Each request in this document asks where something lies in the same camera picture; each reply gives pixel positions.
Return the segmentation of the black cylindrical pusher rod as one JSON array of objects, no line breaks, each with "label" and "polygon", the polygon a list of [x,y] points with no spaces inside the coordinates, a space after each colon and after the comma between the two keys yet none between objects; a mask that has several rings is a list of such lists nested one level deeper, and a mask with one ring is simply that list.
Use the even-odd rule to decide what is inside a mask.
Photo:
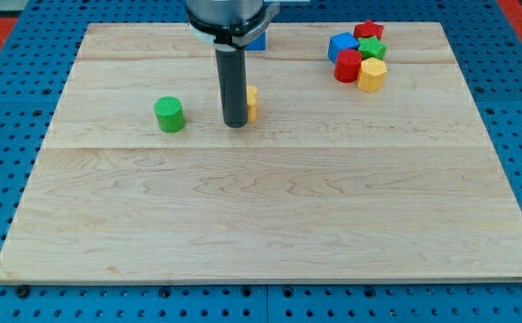
[{"label": "black cylindrical pusher rod", "polygon": [[243,127],[248,123],[245,51],[215,50],[215,58],[223,122],[231,128]]}]

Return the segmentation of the blue block behind arm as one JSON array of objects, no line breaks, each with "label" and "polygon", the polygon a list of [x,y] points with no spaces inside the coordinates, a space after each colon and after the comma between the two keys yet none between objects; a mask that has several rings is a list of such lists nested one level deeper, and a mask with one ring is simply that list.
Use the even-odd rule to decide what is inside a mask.
[{"label": "blue block behind arm", "polygon": [[266,49],[266,33],[263,32],[259,37],[246,46],[249,51],[263,51]]}]

